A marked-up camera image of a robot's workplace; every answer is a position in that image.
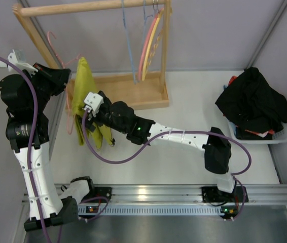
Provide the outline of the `yellow-green trousers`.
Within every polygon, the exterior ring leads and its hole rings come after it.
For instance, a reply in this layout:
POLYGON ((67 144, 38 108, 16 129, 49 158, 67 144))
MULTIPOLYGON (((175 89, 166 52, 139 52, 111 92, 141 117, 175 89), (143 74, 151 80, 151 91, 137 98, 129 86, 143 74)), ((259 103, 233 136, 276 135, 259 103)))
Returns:
POLYGON ((94 123, 93 131, 82 127, 82 118, 85 114, 86 107, 90 106, 90 100, 88 98, 92 98, 95 93, 98 93, 98 89, 92 76, 92 71, 87 60, 82 57, 79 59, 77 65, 71 109, 75 118, 75 128, 79 145, 84 145, 85 139, 91 136, 95 148, 99 150, 102 147, 103 140, 106 140, 110 146, 114 146, 115 140, 112 135, 112 130, 105 125, 99 126, 94 123))

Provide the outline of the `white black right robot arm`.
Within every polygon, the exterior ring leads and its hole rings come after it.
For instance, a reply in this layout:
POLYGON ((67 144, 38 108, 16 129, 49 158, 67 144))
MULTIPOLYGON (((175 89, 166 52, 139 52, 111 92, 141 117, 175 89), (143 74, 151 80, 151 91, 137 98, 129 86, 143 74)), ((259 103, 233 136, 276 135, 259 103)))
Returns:
POLYGON ((216 127, 210 131, 186 131, 164 126, 151 119, 137 116, 125 102, 112 103, 100 91, 90 92, 84 98, 82 126, 94 130, 94 126, 106 126, 126 136, 131 143, 141 146, 173 145, 188 147, 204 156, 204 167, 214 174, 217 190, 233 195, 237 186, 229 170, 232 138, 216 127))

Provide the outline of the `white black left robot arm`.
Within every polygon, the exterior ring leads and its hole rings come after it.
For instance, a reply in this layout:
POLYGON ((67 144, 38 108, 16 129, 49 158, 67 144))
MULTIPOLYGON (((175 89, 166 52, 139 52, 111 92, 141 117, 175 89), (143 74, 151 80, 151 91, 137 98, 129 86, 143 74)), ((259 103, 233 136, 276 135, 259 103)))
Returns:
POLYGON ((0 81, 1 100, 6 104, 6 138, 24 176, 30 206, 26 231, 71 223, 77 219, 72 196, 60 199, 49 159, 49 120, 44 109, 52 96, 62 93, 70 69, 53 69, 38 63, 35 72, 22 70, 0 81))

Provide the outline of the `pink plastic hanger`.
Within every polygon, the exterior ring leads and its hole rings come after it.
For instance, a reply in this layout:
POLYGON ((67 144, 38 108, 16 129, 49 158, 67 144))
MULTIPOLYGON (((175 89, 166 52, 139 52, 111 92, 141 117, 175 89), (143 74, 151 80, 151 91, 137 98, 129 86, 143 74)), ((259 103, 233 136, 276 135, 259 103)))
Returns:
POLYGON ((164 13, 164 9, 161 9, 157 12, 157 14, 154 16, 154 19, 152 20, 152 23, 146 35, 143 48, 142 48, 142 52, 141 52, 139 68, 138 68, 138 80, 139 81, 144 81, 146 78, 152 41, 153 41, 155 32, 157 30, 158 24, 161 20, 161 17, 163 16, 163 13, 164 13))

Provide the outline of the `yellow plastic hanger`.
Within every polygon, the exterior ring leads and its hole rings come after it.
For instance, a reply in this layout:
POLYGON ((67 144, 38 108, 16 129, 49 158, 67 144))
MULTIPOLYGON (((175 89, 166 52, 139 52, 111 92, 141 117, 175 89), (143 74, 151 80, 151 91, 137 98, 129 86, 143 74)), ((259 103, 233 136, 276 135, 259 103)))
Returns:
POLYGON ((151 64, 152 58, 153 58, 153 56, 154 56, 154 54, 156 52, 156 48, 158 47, 159 41, 160 41, 161 36, 162 36, 162 31, 163 30, 161 29, 161 31, 159 32, 157 37, 155 37, 155 35, 154 35, 154 38, 153 38, 153 41, 152 41, 152 45, 151 45, 151 49, 150 49, 150 55, 149 55, 149 60, 148 60, 148 67, 151 64))

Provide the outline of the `wooden clothes rack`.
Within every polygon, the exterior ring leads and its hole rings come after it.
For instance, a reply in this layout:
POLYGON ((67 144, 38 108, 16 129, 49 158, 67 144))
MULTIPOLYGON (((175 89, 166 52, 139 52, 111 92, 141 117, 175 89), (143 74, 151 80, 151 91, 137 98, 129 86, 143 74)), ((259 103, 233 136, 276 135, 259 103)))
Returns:
MULTIPOLYGON (((124 1, 125 8, 142 7, 144 1, 124 1)), ((133 83, 132 74, 115 74, 95 77, 95 83, 112 101, 123 100, 137 110, 164 108, 169 105, 166 86, 166 60, 169 37, 171 2, 160 1, 164 14, 159 22, 155 37, 162 31, 156 52, 148 67, 144 81, 133 83)), ((146 6, 156 5, 156 1, 146 1, 146 6)), ((45 42, 32 18, 59 14, 121 9, 121 1, 93 1, 84 3, 61 4, 29 7, 23 1, 12 6, 12 11, 41 56, 51 68, 61 68, 62 63, 53 54, 53 49, 45 42)))

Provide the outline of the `red garment in basket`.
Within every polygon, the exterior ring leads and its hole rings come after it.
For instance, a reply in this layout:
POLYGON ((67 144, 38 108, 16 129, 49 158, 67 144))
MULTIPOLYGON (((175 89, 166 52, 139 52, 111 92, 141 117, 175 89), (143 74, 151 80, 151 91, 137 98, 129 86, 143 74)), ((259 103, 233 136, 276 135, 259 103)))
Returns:
POLYGON ((230 80, 229 80, 229 82, 228 82, 228 86, 231 84, 231 83, 233 83, 235 80, 237 79, 237 76, 232 76, 231 78, 230 78, 230 80))

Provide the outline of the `black clothes pile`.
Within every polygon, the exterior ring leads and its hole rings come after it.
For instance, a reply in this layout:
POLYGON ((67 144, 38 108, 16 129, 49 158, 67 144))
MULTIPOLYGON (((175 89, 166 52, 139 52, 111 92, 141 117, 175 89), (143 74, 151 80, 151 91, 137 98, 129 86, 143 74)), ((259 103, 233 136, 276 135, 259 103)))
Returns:
POLYGON ((285 96, 271 88, 256 67, 245 69, 215 104, 229 121, 246 132, 279 132, 287 123, 285 96))

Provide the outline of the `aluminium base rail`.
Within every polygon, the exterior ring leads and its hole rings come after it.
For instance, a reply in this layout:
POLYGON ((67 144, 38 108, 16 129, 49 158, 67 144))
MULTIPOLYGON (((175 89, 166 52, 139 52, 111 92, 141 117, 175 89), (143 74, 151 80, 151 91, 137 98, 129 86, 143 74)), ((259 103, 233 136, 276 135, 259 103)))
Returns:
POLYGON ((287 185, 237 186, 231 196, 211 185, 97 185, 94 198, 67 208, 72 218, 215 216, 230 220, 249 206, 287 206, 287 185))

